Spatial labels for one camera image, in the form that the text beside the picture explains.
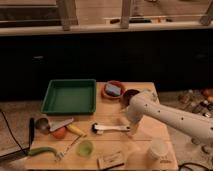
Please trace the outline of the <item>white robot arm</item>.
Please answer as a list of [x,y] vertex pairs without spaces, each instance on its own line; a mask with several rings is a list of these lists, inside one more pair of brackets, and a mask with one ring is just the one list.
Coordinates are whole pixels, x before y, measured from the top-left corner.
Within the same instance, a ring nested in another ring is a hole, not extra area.
[[126,118],[138,123],[144,115],[157,119],[202,143],[213,146],[213,119],[157,103],[157,95],[148,89],[130,89],[123,95]]

